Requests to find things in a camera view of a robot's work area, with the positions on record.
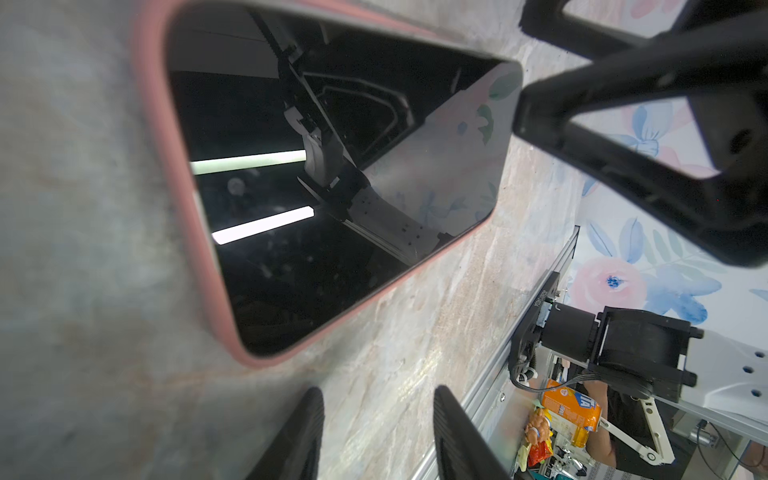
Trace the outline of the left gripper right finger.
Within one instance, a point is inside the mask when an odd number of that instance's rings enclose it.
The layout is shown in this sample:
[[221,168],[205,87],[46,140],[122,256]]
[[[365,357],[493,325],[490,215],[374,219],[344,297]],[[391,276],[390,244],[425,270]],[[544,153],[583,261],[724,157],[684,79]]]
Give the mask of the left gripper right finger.
[[434,391],[433,431],[437,468],[443,480],[504,480],[509,475],[451,390]]

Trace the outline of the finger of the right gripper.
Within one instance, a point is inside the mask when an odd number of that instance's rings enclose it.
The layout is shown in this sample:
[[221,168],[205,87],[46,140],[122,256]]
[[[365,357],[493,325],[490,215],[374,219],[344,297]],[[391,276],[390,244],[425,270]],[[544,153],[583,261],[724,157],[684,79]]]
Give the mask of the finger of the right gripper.
[[525,87],[514,134],[720,262],[767,262],[767,15],[687,25]]
[[597,11],[606,23],[577,16],[566,1],[527,1],[520,20],[533,38],[588,60],[644,47],[684,28],[699,1],[599,1]]

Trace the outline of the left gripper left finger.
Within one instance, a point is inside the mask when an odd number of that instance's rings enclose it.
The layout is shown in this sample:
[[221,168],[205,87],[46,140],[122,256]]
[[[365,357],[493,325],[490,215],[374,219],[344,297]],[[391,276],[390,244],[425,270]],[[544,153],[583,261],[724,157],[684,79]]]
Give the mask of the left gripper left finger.
[[314,480],[318,478],[325,411],[320,388],[309,388],[247,480]]

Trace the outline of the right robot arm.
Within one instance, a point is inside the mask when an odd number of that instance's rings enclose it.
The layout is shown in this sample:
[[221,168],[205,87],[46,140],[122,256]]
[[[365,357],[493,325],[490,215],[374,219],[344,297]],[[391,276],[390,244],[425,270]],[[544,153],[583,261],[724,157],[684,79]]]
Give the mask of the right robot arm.
[[[651,38],[568,15],[562,1],[529,1],[531,37],[585,57],[585,67],[527,86],[514,134],[583,171],[732,267],[767,263],[767,5],[688,1]],[[697,179],[576,123],[580,114],[684,98],[715,167]],[[626,394],[678,402],[724,350],[683,320],[608,307],[593,320],[551,319],[544,344],[582,361]]]

